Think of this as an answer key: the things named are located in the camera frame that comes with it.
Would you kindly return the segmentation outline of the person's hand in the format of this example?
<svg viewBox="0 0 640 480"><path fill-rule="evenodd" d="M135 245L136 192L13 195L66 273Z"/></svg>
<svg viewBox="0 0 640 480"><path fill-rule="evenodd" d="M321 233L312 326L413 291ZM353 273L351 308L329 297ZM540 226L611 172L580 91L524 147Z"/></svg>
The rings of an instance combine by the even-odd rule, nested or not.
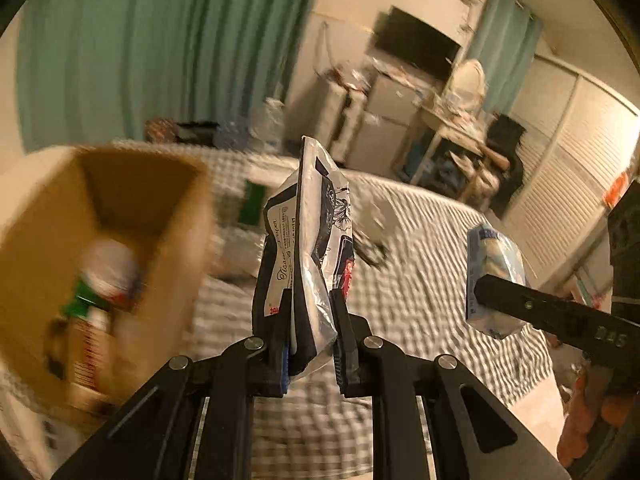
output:
<svg viewBox="0 0 640 480"><path fill-rule="evenodd" d="M587 436L597 419L597 413L586 403L586 385L587 371L582 370L576 379L562 434L556 447L556 456L565 468L588 451ZM609 425L620 428L626 422L633 406L634 396L607 396L600 408L600 416Z"/></svg>

